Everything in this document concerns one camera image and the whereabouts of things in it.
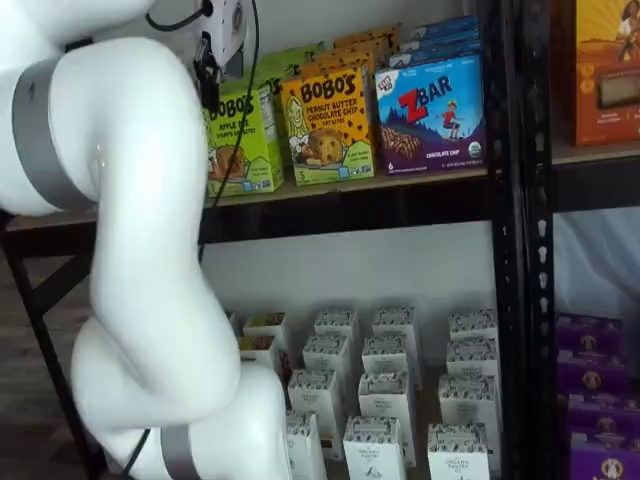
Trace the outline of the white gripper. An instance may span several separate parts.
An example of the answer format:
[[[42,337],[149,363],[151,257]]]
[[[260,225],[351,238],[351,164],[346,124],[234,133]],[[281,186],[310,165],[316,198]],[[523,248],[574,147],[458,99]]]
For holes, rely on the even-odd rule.
[[[196,79],[203,82],[203,106],[217,107],[220,98],[221,71],[241,50],[246,37],[246,2],[211,0],[201,3],[202,33],[196,45],[193,68]]]

